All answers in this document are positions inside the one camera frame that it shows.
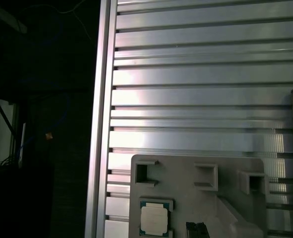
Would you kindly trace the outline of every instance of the black connector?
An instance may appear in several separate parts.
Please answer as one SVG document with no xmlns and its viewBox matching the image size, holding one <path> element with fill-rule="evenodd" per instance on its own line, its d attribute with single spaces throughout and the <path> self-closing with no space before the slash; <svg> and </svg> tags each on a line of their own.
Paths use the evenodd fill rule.
<svg viewBox="0 0 293 238">
<path fill-rule="evenodd" d="M 194 222 L 186 223 L 187 238 L 210 238 L 206 225 L 202 223 L 195 224 Z"/>
</svg>

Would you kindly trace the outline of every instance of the dark background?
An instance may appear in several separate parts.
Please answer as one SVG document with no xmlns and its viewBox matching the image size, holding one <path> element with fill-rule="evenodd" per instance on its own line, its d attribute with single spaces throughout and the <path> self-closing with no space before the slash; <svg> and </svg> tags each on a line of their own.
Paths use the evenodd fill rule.
<svg viewBox="0 0 293 238">
<path fill-rule="evenodd" d="M 3 176 L 8 187 L 25 183 L 16 190 L 20 196 L 4 196 L 10 204 L 19 201 L 25 207 L 12 221 L 23 228 L 39 224 L 30 228 L 29 237 L 46 229 L 42 211 L 50 214 L 46 237 L 84 236 L 100 1 L 86 0 L 75 10 L 92 40 L 72 12 L 59 14 L 45 6 L 19 12 L 34 4 L 67 11 L 79 2 L 0 0 L 0 6 L 28 28 L 27 34 L 20 34 L 0 22 L 0 93 L 24 105 L 25 141 L 33 138 L 23 148 L 24 175 Z M 53 139 L 46 139 L 47 132 Z M 6 229 L 9 222 L 3 222 Z"/>
</svg>

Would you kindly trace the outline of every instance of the silver metal surface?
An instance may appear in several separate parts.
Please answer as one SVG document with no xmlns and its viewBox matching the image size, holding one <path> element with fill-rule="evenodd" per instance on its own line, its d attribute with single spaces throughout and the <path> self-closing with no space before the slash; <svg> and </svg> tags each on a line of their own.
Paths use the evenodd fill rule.
<svg viewBox="0 0 293 238">
<path fill-rule="evenodd" d="M 293 236 L 293 0 L 252 3 L 112 1 L 97 237 L 128 237 L 135 154 L 261 158 Z"/>
<path fill-rule="evenodd" d="M 129 205 L 130 200 L 128 198 L 107 197 L 106 215 L 128 217 Z"/>
<path fill-rule="evenodd" d="M 110 147 L 293 153 L 293 134 L 111 131 Z"/>
<path fill-rule="evenodd" d="M 119 0 L 118 11 L 159 10 L 167 7 L 207 6 L 214 4 L 234 4 L 253 2 L 251 0 Z"/>
<path fill-rule="evenodd" d="M 293 232 L 293 211 L 267 209 L 268 229 Z"/>
<path fill-rule="evenodd" d="M 293 39 L 293 21 L 116 34 L 116 47 Z"/>
<path fill-rule="evenodd" d="M 117 29 L 216 24 L 293 17 L 293 1 L 120 15 Z"/>
<path fill-rule="evenodd" d="M 114 85 L 185 85 L 293 82 L 293 63 L 197 65 L 114 71 Z"/>
<path fill-rule="evenodd" d="M 277 119 L 291 120 L 290 107 L 120 107 L 111 111 L 112 118 L 129 119 Z"/>
<path fill-rule="evenodd" d="M 110 20 L 109 20 L 109 35 L 108 49 L 106 62 L 106 82 L 104 90 L 104 105 L 103 105 L 103 123 L 102 123 L 102 141 L 101 141 L 101 159 L 100 159 L 100 177 L 99 177 L 99 192 L 98 192 L 98 216 L 96 237 L 104 237 L 105 231 L 105 212 L 106 210 L 106 189 L 107 189 L 107 170 L 108 170 L 108 144 L 110 130 L 110 107 L 112 93 L 112 73 L 113 73 L 113 58 L 114 58 L 114 42 L 116 28 L 117 0 L 110 2 Z"/>
<path fill-rule="evenodd" d="M 203 88 L 177 87 L 161 89 L 113 90 L 113 106 L 287 106 L 293 85 L 278 87 Z"/>
<path fill-rule="evenodd" d="M 95 89 L 92 109 L 92 127 L 90 143 L 90 161 L 87 190 L 87 208 L 85 222 L 85 238 L 96 237 L 98 178 L 101 146 L 102 108 L 105 87 L 105 62 L 107 58 L 109 26 L 109 0 L 102 0 L 100 5 L 99 35 L 97 45 L 97 64 Z"/>
<path fill-rule="evenodd" d="M 128 238 L 129 222 L 106 221 L 105 225 L 106 238 Z"/>
<path fill-rule="evenodd" d="M 292 129 L 292 121 L 258 119 L 111 119 L 113 127 L 271 128 Z"/>
</svg>

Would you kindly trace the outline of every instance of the blue cable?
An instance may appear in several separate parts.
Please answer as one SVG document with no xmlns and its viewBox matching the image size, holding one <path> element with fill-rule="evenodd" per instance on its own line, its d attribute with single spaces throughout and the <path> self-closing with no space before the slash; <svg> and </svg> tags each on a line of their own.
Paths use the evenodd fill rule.
<svg viewBox="0 0 293 238">
<path fill-rule="evenodd" d="M 20 81 L 20 83 L 28 83 L 28 82 L 42 82 L 42 83 L 45 83 L 45 84 L 52 85 L 52 86 L 56 87 L 57 89 L 63 90 L 63 88 L 61 86 L 59 86 L 57 83 L 54 83 L 54 82 L 51 82 L 51 81 L 48 81 L 48 80 L 44 80 L 44 79 L 28 78 L 26 80 Z M 44 129 L 42 133 L 46 133 L 46 132 L 51 131 L 52 129 L 56 128 L 66 118 L 67 112 L 68 112 L 68 110 L 70 108 L 71 101 L 70 101 L 70 98 L 69 98 L 67 93 L 64 93 L 64 95 L 66 97 L 66 110 L 65 110 L 63 116 L 55 124 L 53 124 L 52 126 Z M 18 149 L 18 151 L 16 153 L 17 158 L 19 158 L 19 154 L 20 154 L 22 148 L 24 146 L 26 146 L 27 144 L 29 144 L 32 140 L 34 140 L 35 137 L 36 137 L 36 135 L 33 135 L 29 139 L 27 139 L 26 142 L 23 143 L 23 145 Z"/>
</svg>

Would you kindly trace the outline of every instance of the wire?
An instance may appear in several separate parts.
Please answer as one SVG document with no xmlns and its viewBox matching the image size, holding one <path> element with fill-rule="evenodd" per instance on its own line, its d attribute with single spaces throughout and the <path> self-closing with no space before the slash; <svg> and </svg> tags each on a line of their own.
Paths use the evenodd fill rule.
<svg viewBox="0 0 293 238">
<path fill-rule="evenodd" d="M 89 36 L 88 32 L 87 32 L 87 29 L 85 27 L 85 25 L 83 24 L 83 22 L 80 20 L 80 18 L 76 15 L 75 11 L 73 11 L 73 14 L 75 15 L 75 17 L 77 18 L 77 20 L 81 23 L 87 37 L 89 38 L 90 41 L 92 41 L 91 37 Z"/>
<path fill-rule="evenodd" d="M 28 78 L 24 81 L 21 81 L 21 83 L 28 83 L 28 82 L 42 82 L 42 83 L 45 83 L 45 84 L 49 84 L 49 85 L 52 85 L 52 86 L 55 86 L 56 88 L 60 89 L 60 90 L 63 90 L 62 87 L 60 87 L 58 84 L 54 83 L 54 82 L 51 82 L 51 81 L 48 81 L 48 80 L 40 80 L 40 79 L 34 79 L 34 78 Z M 52 126 L 44 129 L 42 131 L 42 133 L 46 133 L 46 132 L 49 132 L 51 131 L 52 129 L 54 129 L 55 127 L 57 127 L 60 123 L 63 122 L 63 120 L 65 120 L 66 118 L 66 115 L 67 115 L 67 112 L 69 110 L 69 107 L 70 107 L 70 98 L 68 96 L 67 93 L 64 93 L 65 95 L 65 98 L 66 98 L 66 109 L 64 111 L 64 114 L 63 116 L 55 123 L 53 124 Z M 36 138 L 36 135 L 33 135 L 31 136 L 29 139 L 26 140 L 26 142 L 24 142 L 24 144 L 18 149 L 18 151 L 16 152 L 16 157 L 19 159 L 19 156 L 20 156 L 20 151 L 22 150 L 22 148 L 24 146 L 26 146 L 27 144 L 29 144 L 32 140 L 34 140 Z"/>
<path fill-rule="evenodd" d="M 10 165 L 13 162 L 13 155 L 8 156 L 6 159 L 0 162 L 0 166 Z"/>
<path fill-rule="evenodd" d="M 92 41 L 91 37 L 89 36 L 88 32 L 87 32 L 87 29 L 85 27 L 85 25 L 83 24 L 83 22 L 79 19 L 79 17 L 76 15 L 75 13 L 75 10 L 85 2 L 86 0 L 82 0 L 80 1 L 79 3 L 77 3 L 71 10 L 68 10 L 68 11 L 59 11 L 55 6 L 53 5 L 49 5 L 49 4 L 36 4 L 36 5 L 31 5 L 31 6 L 27 6 L 26 8 L 23 8 L 18 14 L 21 14 L 23 13 L 24 11 L 26 11 L 27 9 L 30 9 L 30 8 L 35 8 L 35 7 L 41 7 L 41 6 L 46 6 L 46 7 L 50 7 L 52 9 L 54 9 L 56 12 L 58 12 L 59 14 L 67 14 L 67 13 L 71 13 L 73 12 L 76 19 L 81 23 L 83 29 L 85 30 L 85 33 L 87 35 L 87 37 L 89 38 L 90 41 Z"/>
</svg>

